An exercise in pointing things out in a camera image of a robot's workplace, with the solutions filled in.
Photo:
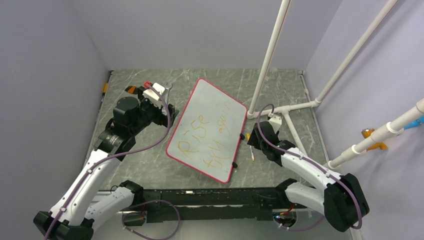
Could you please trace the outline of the white marker pen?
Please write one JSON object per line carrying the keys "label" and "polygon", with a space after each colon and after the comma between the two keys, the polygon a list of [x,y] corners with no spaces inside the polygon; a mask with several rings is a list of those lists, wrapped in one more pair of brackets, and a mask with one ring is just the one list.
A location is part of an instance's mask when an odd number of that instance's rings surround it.
{"label": "white marker pen", "polygon": [[250,151],[251,160],[254,162],[255,161],[255,155],[254,155],[253,146],[249,146],[249,151]]}

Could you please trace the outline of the pink framed whiteboard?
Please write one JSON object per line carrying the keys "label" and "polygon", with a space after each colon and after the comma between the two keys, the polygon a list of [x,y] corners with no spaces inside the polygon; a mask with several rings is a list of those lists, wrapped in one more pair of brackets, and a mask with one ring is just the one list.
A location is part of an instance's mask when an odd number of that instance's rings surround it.
{"label": "pink framed whiteboard", "polygon": [[229,182],[247,107],[204,78],[197,80],[166,148],[168,157]]}

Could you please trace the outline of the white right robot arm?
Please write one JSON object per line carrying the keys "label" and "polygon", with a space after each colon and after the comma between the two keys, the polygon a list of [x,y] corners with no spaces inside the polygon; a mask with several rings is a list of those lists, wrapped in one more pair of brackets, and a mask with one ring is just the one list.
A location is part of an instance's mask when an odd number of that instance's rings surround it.
{"label": "white right robot arm", "polygon": [[287,208],[298,204],[325,217],[337,231],[359,229],[363,217],[370,212],[358,179],[324,167],[305,156],[288,140],[279,140],[269,121],[254,124],[248,145],[261,150],[266,158],[305,179],[310,186],[288,178],[275,188],[276,203]]}

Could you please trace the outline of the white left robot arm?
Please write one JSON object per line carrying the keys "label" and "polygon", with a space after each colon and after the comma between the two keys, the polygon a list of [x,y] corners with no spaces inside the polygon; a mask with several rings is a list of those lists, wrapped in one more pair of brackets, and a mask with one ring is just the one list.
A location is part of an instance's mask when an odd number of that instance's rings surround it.
{"label": "white left robot arm", "polygon": [[90,240],[118,211],[139,209],[143,187],[130,180],[92,204],[106,178],[133,153],[136,136],[151,123],[170,128],[179,110],[172,104],[156,106],[147,97],[123,97],[99,135],[89,159],[64,196],[49,210],[39,211],[33,223],[46,240]]}

